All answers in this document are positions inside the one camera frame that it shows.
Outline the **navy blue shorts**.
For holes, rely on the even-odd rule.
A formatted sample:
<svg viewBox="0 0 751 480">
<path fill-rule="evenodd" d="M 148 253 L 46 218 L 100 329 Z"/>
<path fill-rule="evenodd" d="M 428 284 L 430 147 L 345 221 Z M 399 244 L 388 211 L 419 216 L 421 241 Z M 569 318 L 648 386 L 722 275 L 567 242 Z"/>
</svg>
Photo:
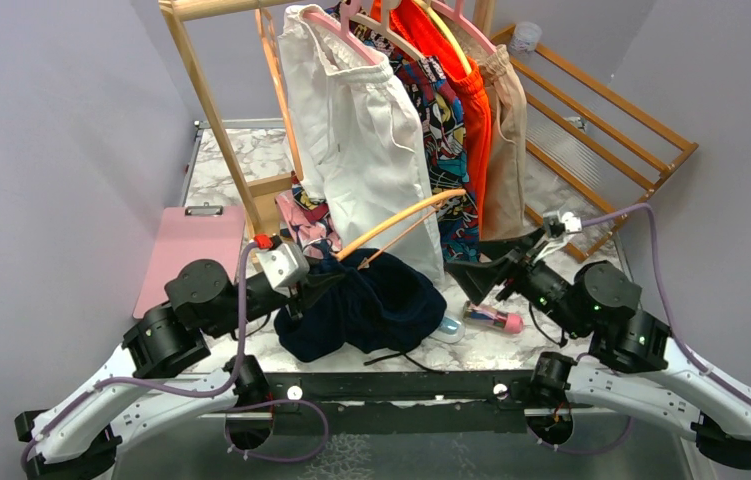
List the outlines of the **navy blue shorts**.
<svg viewBox="0 0 751 480">
<path fill-rule="evenodd" d="M 301 362 L 345 345 L 406 356 L 445 316 L 447 302 L 433 282 L 390 253 L 361 248 L 342 261 L 328 256 L 310 263 L 309 276 L 330 286 L 308 307 L 283 308 L 274 319 L 280 345 Z"/>
</svg>

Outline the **wooden clothes rack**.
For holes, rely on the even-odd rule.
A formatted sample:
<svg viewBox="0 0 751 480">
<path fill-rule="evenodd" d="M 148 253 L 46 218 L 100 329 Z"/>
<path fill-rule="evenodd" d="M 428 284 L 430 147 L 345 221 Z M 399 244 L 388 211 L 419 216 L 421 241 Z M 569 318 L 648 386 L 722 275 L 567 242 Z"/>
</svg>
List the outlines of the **wooden clothes rack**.
<svg viewBox="0 0 751 480">
<path fill-rule="evenodd" d="M 187 21 L 220 17 L 245 11 L 255 12 L 258 8 L 268 10 L 268 7 L 291 3 L 293 1 L 158 1 L 161 14 L 166 20 L 184 68 L 207 117 L 209 128 L 214 135 L 221 138 L 217 138 L 217 141 L 229 173 L 241 195 L 247 214 L 247 222 L 252 228 L 252 233 L 258 234 L 275 232 L 275 230 L 269 227 L 268 220 L 271 215 L 267 213 L 268 210 L 258 206 L 255 198 L 291 190 L 291 182 L 295 182 L 289 175 L 280 175 L 251 183 L 246 182 L 233 147 L 227 138 L 227 127 L 218 112 L 211 88 L 184 24 Z"/>
</svg>

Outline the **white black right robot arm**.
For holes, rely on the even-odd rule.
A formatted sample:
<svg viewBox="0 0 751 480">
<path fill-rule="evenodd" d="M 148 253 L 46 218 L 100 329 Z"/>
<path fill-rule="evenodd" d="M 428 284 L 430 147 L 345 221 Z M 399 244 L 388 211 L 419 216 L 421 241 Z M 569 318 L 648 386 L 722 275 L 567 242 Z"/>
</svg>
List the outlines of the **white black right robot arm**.
<svg viewBox="0 0 751 480">
<path fill-rule="evenodd" d="M 522 297 L 570 338 L 588 338 L 587 360 L 542 353 L 527 396 L 543 407 L 586 404 L 660 425 L 706 458 L 751 470 L 751 387 L 706 363 L 643 310 L 641 288 L 612 263 L 584 265 L 572 280 L 540 257 L 543 233 L 486 242 L 482 262 L 446 271 L 468 299 Z"/>
</svg>

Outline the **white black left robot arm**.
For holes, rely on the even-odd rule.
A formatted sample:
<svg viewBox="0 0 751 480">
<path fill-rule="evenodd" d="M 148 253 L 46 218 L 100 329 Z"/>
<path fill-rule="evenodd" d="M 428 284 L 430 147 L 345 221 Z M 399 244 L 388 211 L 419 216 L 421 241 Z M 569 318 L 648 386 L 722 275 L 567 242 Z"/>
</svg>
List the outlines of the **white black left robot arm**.
<svg viewBox="0 0 751 480">
<path fill-rule="evenodd" d="M 20 413 L 21 468 L 29 479 L 101 479 L 117 458 L 155 434 L 203 414 L 259 411 L 271 420 L 283 404 L 253 355 L 239 345 L 222 366 L 188 379 L 184 372 L 210 355 L 208 338 L 234 334 L 277 310 L 301 311 L 339 283 L 304 261 L 292 293 L 265 275 L 234 283 L 218 261 L 187 264 L 123 335 L 105 363 L 54 407 Z"/>
</svg>

